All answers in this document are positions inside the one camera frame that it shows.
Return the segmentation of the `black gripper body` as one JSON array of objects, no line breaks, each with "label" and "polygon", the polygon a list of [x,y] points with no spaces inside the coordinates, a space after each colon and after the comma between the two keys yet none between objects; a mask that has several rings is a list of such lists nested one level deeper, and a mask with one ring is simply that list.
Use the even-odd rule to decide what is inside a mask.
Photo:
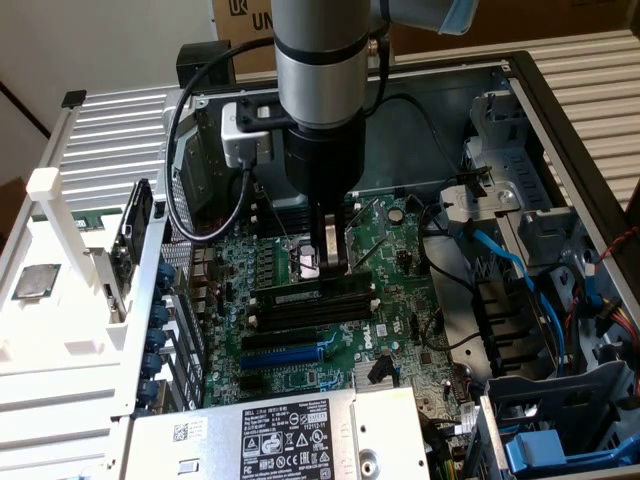
[{"label": "black gripper body", "polygon": [[331,129],[291,127],[283,142],[289,183],[312,203],[338,205],[364,171],[365,115]]}]

